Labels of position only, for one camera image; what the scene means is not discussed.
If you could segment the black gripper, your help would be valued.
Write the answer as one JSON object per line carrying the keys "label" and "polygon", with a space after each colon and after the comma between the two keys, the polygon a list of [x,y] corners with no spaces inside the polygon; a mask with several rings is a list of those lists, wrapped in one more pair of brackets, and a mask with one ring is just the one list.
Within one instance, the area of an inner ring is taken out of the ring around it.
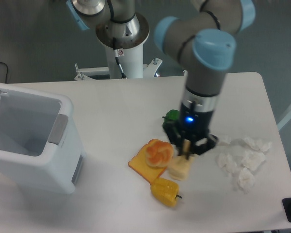
{"label": "black gripper", "polygon": [[[196,106],[195,102],[191,103],[190,107],[182,103],[175,126],[169,129],[163,128],[169,142],[176,146],[178,155],[185,154],[186,160],[190,160],[194,154],[202,155],[213,149],[218,142],[218,137],[212,135],[209,130],[213,111],[197,112]],[[185,139],[191,142],[190,149],[186,153],[183,143]]]}

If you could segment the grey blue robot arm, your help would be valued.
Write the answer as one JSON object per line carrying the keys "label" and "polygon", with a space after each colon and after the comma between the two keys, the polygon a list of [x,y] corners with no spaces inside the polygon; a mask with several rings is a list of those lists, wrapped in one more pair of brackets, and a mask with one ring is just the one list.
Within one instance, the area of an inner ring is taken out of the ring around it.
{"label": "grey blue robot arm", "polygon": [[[69,0],[82,30],[94,29],[105,47],[112,79],[143,77],[141,54],[149,36],[147,20],[132,0]],[[188,73],[179,116],[166,115],[163,129],[179,155],[189,159],[214,148],[209,124],[236,50],[234,35],[249,27],[256,10],[250,0],[201,0],[189,20],[165,17],[154,30],[156,46]]]}

